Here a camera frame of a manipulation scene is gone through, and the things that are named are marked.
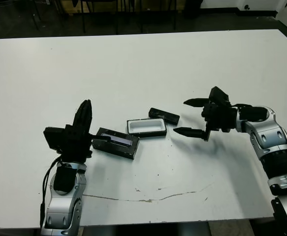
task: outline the gray floor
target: gray floor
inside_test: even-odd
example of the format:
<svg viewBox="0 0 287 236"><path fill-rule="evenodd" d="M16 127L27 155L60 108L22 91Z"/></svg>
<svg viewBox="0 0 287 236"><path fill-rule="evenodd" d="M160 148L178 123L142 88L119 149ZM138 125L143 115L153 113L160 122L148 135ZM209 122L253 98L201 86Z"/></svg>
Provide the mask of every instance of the gray floor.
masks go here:
<svg viewBox="0 0 287 236"><path fill-rule="evenodd" d="M62 17L60 21L53 6L38 0L37 6L42 19L40 21L35 16L39 30L36 29L31 19L25 0L10 0L0 3L0 38L115 34L115 16L113 14L86 14L86 33L84 34L81 15ZM30 7L34 12L33 2L30 2ZM287 36L287 27L273 17L215 13L201 14L190 20L185 19L179 13L176 30L174 30L172 12L145 12L143 14L143 33L252 29L280 29ZM141 33L138 14L120 14L119 34L138 33Z"/></svg>

